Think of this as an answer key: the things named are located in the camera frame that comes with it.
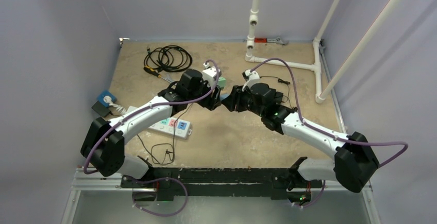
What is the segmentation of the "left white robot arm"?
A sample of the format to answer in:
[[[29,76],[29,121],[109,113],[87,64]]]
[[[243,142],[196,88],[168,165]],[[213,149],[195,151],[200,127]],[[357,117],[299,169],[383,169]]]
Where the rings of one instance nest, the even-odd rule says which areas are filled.
[[[111,120],[95,119],[88,130],[80,153],[89,165],[104,177],[120,173],[133,178],[140,187],[153,183],[154,174],[144,160],[127,156],[125,145],[146,128],[185,110],[196,103],[209,110],[220,105],[218,85],[221,70],[210,67],[203,71],[186,70],[176,83],[160,91],[141,107]]]

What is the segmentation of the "green plug adapter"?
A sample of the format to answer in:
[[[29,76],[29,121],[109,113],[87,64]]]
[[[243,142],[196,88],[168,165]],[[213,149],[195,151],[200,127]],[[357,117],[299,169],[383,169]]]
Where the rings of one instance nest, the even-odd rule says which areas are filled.
[[[226,78],[220,77],[218,79],[217,86],[222,90],[226,86]]]

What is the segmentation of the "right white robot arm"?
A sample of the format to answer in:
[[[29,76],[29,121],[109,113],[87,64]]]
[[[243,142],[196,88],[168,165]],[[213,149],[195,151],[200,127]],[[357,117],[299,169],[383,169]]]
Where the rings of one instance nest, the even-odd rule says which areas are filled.
[[[267,129],[297,138],[331,158],[303,160],[289,173],[293,185],[331,180],[353,193],[361,192],[380,166],[366,137],[358,132],[352,135],[336,132],[311,122],[302,117],[298,107],[284,106],[282,98],[282,92],[266,83],[256,83],[251,87],[235,85],[220,100],[230,112],[254,113]]]

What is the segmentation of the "black plug adapter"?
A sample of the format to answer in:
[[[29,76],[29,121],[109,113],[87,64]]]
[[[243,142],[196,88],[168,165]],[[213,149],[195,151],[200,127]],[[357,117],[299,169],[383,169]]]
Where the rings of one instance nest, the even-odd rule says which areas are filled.
[[[280,93],[280,97],[277,97],[280,105],[298,110],[297,90],[292,81],[277,76],[261,76],[260,79],[261,83]]]

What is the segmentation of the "blue plug adapter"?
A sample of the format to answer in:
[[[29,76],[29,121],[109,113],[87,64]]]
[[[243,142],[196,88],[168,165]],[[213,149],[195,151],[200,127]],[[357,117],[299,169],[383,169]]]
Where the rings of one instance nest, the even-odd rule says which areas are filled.
[[[223,94],[220,96],[220,100],[223,101],[224,99],[226,99],[229,96],[229,94]]]

